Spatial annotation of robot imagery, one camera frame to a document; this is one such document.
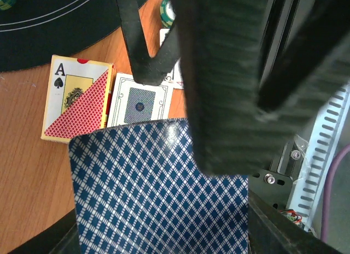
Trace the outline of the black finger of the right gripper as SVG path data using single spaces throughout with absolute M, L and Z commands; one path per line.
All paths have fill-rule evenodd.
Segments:
M 174 23 L 154 57 L 149 55 L 137 0 L 116 0 L 121 29 L 135 82 L 159 86 L 180 58 L 177 24 Z
M 266 79 L 267 0 L 170 0 L 193 151 L 207 175 L 253 174 L 349 81 L 349 0 L 317 0 Z

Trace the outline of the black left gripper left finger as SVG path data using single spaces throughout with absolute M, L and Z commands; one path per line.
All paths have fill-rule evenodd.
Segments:
M 75 210 L 17 247 L 16 253 L 81 253 Z

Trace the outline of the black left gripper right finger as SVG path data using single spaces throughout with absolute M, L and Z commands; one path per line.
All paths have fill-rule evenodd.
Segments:
M 248 253 L 339 253 L 249 191 Z

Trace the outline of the green poker chip stack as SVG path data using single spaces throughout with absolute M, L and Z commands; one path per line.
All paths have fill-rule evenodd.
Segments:
M 176 15 L 172 9 L 170 0 L 162 0 L 160 4 L 160 18 L 165 28 L 171 28 Z

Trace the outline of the blue backed card deck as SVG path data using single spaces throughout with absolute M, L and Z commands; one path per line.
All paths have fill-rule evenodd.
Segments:
M 196 166 L 186 119 L 69 142 L 82 253 L 247 253 L 248 178 Z

